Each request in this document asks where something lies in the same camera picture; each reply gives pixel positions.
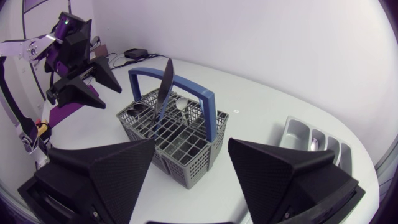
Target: blue basket handle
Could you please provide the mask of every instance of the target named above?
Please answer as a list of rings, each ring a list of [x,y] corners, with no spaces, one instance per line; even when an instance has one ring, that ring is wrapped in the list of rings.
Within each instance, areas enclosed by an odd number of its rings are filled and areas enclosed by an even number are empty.
[[[146,75],[158,79],[163,78],[164,71],[154,68],[133,68],[129,70],[129,78],[131,84],[132,94],[136,102],[141,100],[141,91],[139,89],[137,75]],[[205,115],[205,126],[206,126],[206,139],[209,142],[213,142],[217,135],[216,130],[216,103],[214,93],[205,87],[194,83],[193,81],[187,80],[178,75],[174,75],[173,85],[197,96],[202,105],[203,102],[203,114]]]

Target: white tabletop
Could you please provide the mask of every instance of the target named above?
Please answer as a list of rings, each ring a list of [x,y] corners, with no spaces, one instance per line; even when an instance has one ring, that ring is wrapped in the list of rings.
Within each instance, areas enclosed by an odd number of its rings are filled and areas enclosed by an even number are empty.
[[[127,71],[134,67],[164,70],[166,58],[113,70],[123,92],[116,93],[94,80],[101,110],[84,106],[52,130],[51,143],[60,149],[84,149],[129,140],[116,117],[134,99]],[[352,149],[353,177],[366,191],[346,217],[347,223],[368,223],[379,207],[379,186],[372,161],[359,139],[327,112],[275,89],[211,68],[173,60],[175,73],[215,93],[216,107],[230,115],[222,150],[213,168],[190,190],[151,164],[130,223],[149,220],[170,223],[250,222],[246,202],[228,155],[228,139],[279,145],[288,116],[294,116],[347,142]],[[158,88],[160,81],[138,76],[142,94]],[[180,95],[192,95],[174,87]],[[46,103],[43,119],[48,119]]]

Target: cutlery tray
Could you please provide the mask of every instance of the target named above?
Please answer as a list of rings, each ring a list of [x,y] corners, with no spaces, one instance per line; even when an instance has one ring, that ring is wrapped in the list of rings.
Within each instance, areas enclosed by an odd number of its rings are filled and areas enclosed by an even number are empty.
[[[203,108],[206,107],[188,99],[188,105],[182,110],[185,114],[184,119],[181,110],[175,105],[182,96],[171,91],[163,118],[151,126],[158,91],[159,89],[156,89],[143,96],[140,93],[139,97],[135,94],[135,102],[116,116],[131,141],[154,138],[156,150],[152,163],[190,189],[211,169],[220,153],[228,114],[222,111],[215,113],[215,109],[213,111],[205,109],[205,114],[210,115],[211,112],[216,114],[215,123],[209,126],[206,123],[208,117],[203,114]],[[145,105],[146,109],[135,114],[136,116],[129,115],[127,112],[137,103]],[[152,131],[154,127],[157,127],[156,132]],[[210,138],[207,127],[215,127],[213,139]]]

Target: cable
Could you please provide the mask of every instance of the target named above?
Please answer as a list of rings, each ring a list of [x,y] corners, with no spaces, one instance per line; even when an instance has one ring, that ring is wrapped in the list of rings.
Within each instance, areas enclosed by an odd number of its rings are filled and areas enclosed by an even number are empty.
[[[47,129],[50,129],[50,125],[47,124],[47,123],[44,123],[44,122],[41,122],[41,123],[39,123],[39,124],[36,124],[36,126],[40,126],[40,125],[43,125],[43,124],[47,126]],[[47,141],[46,141],[46,142],[43,142],[43,143],[44,143],[44,144],[49,143],[49,142],[50,142],[50,138],[51,138],[51,135],[49,136],[49,138],[47,139]]]
[[[54,71],[51,72],[50,75],[50,87],[54,86]]]
[[[112,62],[113,60],[115,60],[118,56],[122,55],[122,54],[124,54],[124,53],[120,53],[120,54],[116,55],[114,58],[112,58],[112,60],[110,60],[110,61],[108,62],[108,65],[111,65],[111,62]]]
[[[147,60],[147,59],[151,59],[151,58],[158,57],[158,56],[167,58],[167,57],[164,56],[164,55],[159,55],[159,54],[147,54],[144,58],[140,58],[139,60],[130,60],[130,61],[128,61],[128,62],[125,62],[125,63],[122,64],[122,65],[114,66],[115,62],[117,62],[117,61],[118,61],[119,59],[121,59],[121,58],[124,58],[124,57],[119,57],[117,60],[115,60],[115,61],[113,62],[113,68],[111,68],[111,70],[114,70],[114,69],[116,69],[116,68],[122,68],[122,67],[125,67],[125,66],[127,66],[127,65],[131,65],[131,64],[134,64],[134,63],[138,63],[138,62],[143,62],[143,61],[145,61],[145,60]]]
[[[113,64],[112,64],[112,67],[115,67],[114,64],[115,64],[119,59],[121,59],[121,58],[126,58],[126,57],[119,57],[118,59],[114,60],[114,61],[113,61]]]
[[[105,57],[109,57],[110,55],[112,55],[112,54],[115,54],[115,55],[117,55],[117,53],[110,53],[110,54],[108,54],[107,56],[105,56]]]

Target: gray cutlery tray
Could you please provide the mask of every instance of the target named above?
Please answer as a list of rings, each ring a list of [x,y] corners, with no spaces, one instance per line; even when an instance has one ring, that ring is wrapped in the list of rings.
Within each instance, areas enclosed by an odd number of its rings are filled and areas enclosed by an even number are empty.
[[[297,118],[289,116],[286,120],[284,133],[279,147],[311,151],[311,142],[318,140],[318,151],[330,149],[335,152],[333,163],[343,169],[349,175],[352,174],[351,148],[344,141],[307,124]]]

